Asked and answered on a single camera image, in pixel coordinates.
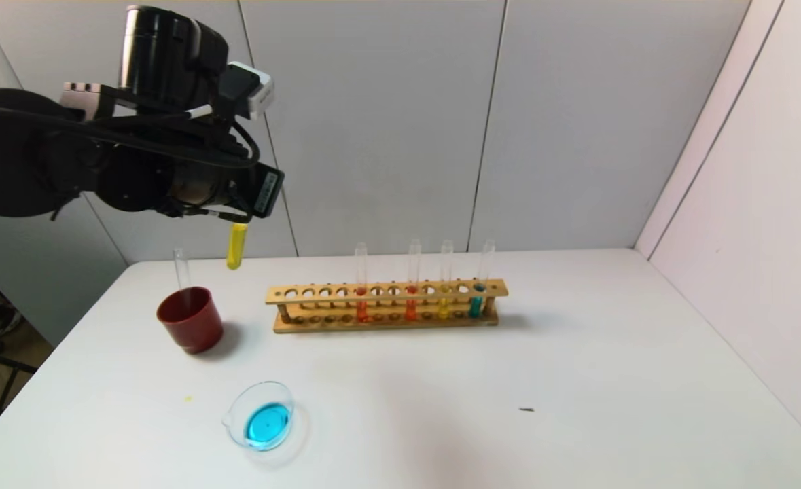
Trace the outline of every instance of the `yellow liquid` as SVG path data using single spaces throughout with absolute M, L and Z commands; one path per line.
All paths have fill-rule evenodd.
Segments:
M 243 223 L 232 223 L 232 232 L 228 237 L 228 254 L 226 255 L 226 264 L 229 269 L 236 270 L 240 267 L 247 228 L 248 226 Z
M 452 291 L 448 285 L 443 285 L 440 287 L 440 292 L 449 293 Z M 440 319 L 449 319 L 449 300 L 447 298 L 441 298 L 437 301 L 437 305 L 440 307 L 437 309 L 437 317 Z

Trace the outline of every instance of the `red liquid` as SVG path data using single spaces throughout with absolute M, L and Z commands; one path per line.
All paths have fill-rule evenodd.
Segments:
M 407 285 L 406 286 L 406 293 L 407 294 L 414 294 L 419 291 L 419 288 L 416 285 Z M 406 301 L 406 320 L 407 321 L 414 321 L 418 318 L 415 313 L 415 301 L 414 300 L 407 300 Z
M 367 293 L 367 287 L 359 287 L 355 289 L 355 295 L 363 296 Z M 357 306 L 357 322 L 367 322 L 367 301 L 362 300 L 356 303 Z

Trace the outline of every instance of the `empty test tube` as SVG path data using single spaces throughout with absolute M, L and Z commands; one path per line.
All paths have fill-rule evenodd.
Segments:
M 409 268 L 406 276 L 406 293 L 414 294 L 419 291 L 419 268 L 421 264 L 421 242 L 413 239 L 409 244 Z M 416 319 L 415 300 L 406 301 L 406 320 Z
M 449 282 L 452 281 L 452 254 L 454 253 L 454 245 L 450 239 L 443 241 L 443 247 L 440 251 L 440 292 L 447 294 L 452 291 L 452 286 Z M 449 319 L 449 300 L 441 298 L 437 302 L 437 317 L 440 319 Z
M 484 242 L 482 257 L 478 260 L 478 275 L 476 275 L 476 284 L 474 285 L 476 291 L 484 292 L 487 290 L 488 278 L 491 276 L 491 264 L 494 263 L 494 251 L 496 250 L 497 248 L 493 239 L 488 239 Z M 472 301 L 469 301 L 469 316 L 471 318 L 478 318 L 481 310 L 482 298 L 473 297 Z
M 183 308 L 188 312 L 192 303 L 192 282 L 189 281 L 189 260 L 183 254 L 183 248 L 174 248 L 174 268 L 177 269 L 177 285 L 183 298 Z
M 355 247 L 355 261 L 357 262 L 355 295 L 363 296 L 367 293 L 367 245 L 363 242 L 359 242 Z M 357 303 L 357 321 L 360 323 L 367 321 L 367 301 L 365 300 Z

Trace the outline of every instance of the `white wall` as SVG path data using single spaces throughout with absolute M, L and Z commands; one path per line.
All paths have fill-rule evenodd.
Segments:
M 58 100 L 64 82 L 118 83 L 126 8 L 147 3 L 192 16 L 228 41 L 229 61 L 251 62 L 239 6 L 234 1 L 67 2 L 0 0 L 0 44 L 22 87 Z M 265 164 L 275 165 L 264 121 L 242 121 L 260 146 Z M 190 257 L 224 257 L 230 224 L 211 217 L 168 219 L 153 211 L 121 213 L 89 195 L 115 244 L 129 263 L 170 259 L 183 247 Z M 269 219 L 254 219 L 245 256 L 294 256 L 285 204 Z
M 241 6 L 300 254 L 465 250 L 503 1 Z
M 753 62 L 763 47 L 763 41 L 782 3 L 783 0 L 753 0 L 748 7 L 729 56 L 726 57 L 723 69 L 711 89 L 711 95 L 708 95 L 705 102 L 705 108 L 699 114 L 675 170 L 666 182 L 663 193 L 636 242 L 636 249 L 643 256 L 650 258 L 654 253 L 671 217 L 679 208 L 681 199 L 702 167 L 702 162 L 714 145 L 720 128 L 726 122 L 727 115 L 751 72 Z
M 801 0 L 783 4 L 652 263 L 801 423 Z
M 509 0 L 471 249 L 632 247 L 746 0 Z
M 0 87 L 19 88 L 1 48 Z M 49 215 L 0 217 L 0 290 L 52 344 L 125 268 L 83 198 L 68 204 L 55 223 Z

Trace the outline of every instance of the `test tube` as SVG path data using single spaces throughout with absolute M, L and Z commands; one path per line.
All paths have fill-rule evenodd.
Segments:
M 174 268 L 177 269 L 177 285 L 183 298 L 183 307 L 189 310 L 189 288 L 192 283 L 189 281 L 189 261 L 185 259 L 183 248 L 174 248 Z
M 355 295 L 363 296 L 367 293 L 367 245 L 359 242 L 355 247 L 355 261 L 357 262 L 357 282 Z M 357 321 L 367 321 L 367 301 L 357 303 Z
M 476 284 L 472 286 L 476 291 L 484 292 L 487 290 L 488 278 L 491 276 L 491 264 L 494 263 L 494 251 L 497 250 L 493 239 L 488 239 L 484 242 L 482 248 L 482 257 L 478 260 L 478 275 L 476 275 Z M 469 316 L 471 318 L 478 318 L 482 312 L 482 298 L 473 297 L 469 301 Z
M 244 223 L 232 223 L 232 232 L 228 237 L 228 254 L 226 255 L 226 264 L 231 270 L 238 269 L 243 260 L 243 245 L 248 228 L 249 226 Z
M 406 293 L 414 294 L 419 291 L 419 268 L 421 264 L 421 241 L 413 239 L 409 244 L 409 269 L 406 275 Z M 415 300 L 406 301 L 406 320 L 416 320 Z
M 442 284 L 440 284 L 440 292 L 447 294 L 452 291 L 452 285 L 449 285 L 449 282 L 452 281 L 452 254 L 454 253 L 454 245 L 450 239 L 443 241 L 443 247 L 440 253 L 440 281 L 442 282 Z M 437 317 L 440 319 L 449 319 L 448 298 L 441 298 L 438 300 L 437 304 Z

